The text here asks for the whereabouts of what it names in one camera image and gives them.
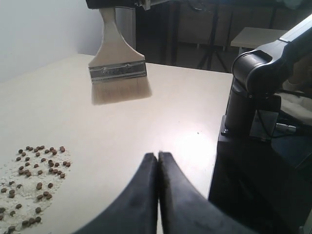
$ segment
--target table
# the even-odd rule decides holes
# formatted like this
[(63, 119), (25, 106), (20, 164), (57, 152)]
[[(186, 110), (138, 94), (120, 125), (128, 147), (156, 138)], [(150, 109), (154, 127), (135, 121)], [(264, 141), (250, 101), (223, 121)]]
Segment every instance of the table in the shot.
[(232, 41), (231, 46), (239, 47), (239, 54), (243, 48), (255, 49), (279, 39), (287, 31), (268, 28), (244, 28)]
[(26, 145), (64, 145), (73, 158), (42, 225), (24, 234), (84, 226), (117, 198), (147, 152), (171, 152), (208, 195), (232, 75), (147, 64), (150, 98), (94, 106), (91, 59), (74, 55), (0, 84), (0, 165)]

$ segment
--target floor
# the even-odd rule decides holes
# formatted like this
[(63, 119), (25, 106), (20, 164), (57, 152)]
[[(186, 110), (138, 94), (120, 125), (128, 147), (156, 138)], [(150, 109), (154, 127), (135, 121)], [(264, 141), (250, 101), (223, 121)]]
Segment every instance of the floor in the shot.
[[(171, 65), (170, 63), (170, 47), (168, 47), (168, 55), (166, 65)], [(160, 62), (160, 42), (155, 39), (144, 39), (138, 40), (136, 43), (136, 49), (145, 55), (146, 61), (149, 63), (161, 63)], [(177, 52), (176, 65), (179, 67), (193, 68), (197, 69), (197, 65), (201, 61), (202, 57), (206, 52), (205, 45), (196, 45), (189, 43), (179, 43)], [(225, 63), (229, 72), (231, 72), (231, 67), (234, 59), (238, 55), (238, 48), (229, 47), (226, 51), (222, 50), (220, 47), (218, 51), (220, 57)], [(212, 71), (225, 72), (221, 63), (218, 61), (216, 55), (213, 56), (212, 60)]]

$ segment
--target brown seed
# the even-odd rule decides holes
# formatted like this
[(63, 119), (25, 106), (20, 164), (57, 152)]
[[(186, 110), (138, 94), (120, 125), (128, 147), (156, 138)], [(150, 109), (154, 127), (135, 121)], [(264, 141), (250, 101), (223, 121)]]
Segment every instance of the brown seed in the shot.
[(10, 227), (8, 227), (8, 232), (9, 233), (12, 233), (12, 232), (14, 232), (15, 231), (15, 226), (10, 226)]
[(37, 223), (40, 223), (41, 222), (41, 217), (36, 217), (36, 219), (35, 219), (35, 221), (37, 222)]
[(37, 207), (37, 208), (36, 208), (36, 213), (39, 214), (40, 212), (41, 212), (41, 208), (40, 208), (40, 207)]
[(28, 220), (25, 220), (25, 221), (23, 221), (21, 224), (22, 224), (22, 226), (24, 226), (24, 227), (25, 227), (25, 226), (27, 226), (27, 225), (28, 225), (28, 223), (29, 223), (29, 222), (28, 222)]
[(29, 222), (30, 225), (32, 225), (32, 224), (35, 223), (35, 219), (34, 219), (34, 218), (30, 218), (30, 219), (28, 220), (28, 222)]

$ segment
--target white tabletop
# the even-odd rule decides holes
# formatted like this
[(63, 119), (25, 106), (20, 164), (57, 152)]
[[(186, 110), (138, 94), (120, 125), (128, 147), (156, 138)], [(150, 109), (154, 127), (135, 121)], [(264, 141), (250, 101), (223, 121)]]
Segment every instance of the white tabletop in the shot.
[(244, 28), (231, 42), (231, 46), (255, 49), (279, 39), (287, 31), (267, 28)]
[(147, 64), (150, 98), (94, 106), (91, 59), (75, 55), (0, 83), (0, 165), (26, 145), (64, 145), (73, 158), (42, 224), (25, 234), (84, 226), (117, 198), (147, 152), (171, 152), (207, 197), (232, 75)]

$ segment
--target wooden brush handle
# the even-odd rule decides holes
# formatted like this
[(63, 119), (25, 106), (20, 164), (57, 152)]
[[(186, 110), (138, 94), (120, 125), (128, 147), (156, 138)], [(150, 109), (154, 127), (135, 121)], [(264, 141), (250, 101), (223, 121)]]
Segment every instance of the wooden brush handle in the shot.
[(144, 60), (144, 56), (128, 45), (118, 30), (115, 8), (102, 8), (99, 11), (104, 22), (103, 40), (97, 55), (89, 63), (89, 67)]

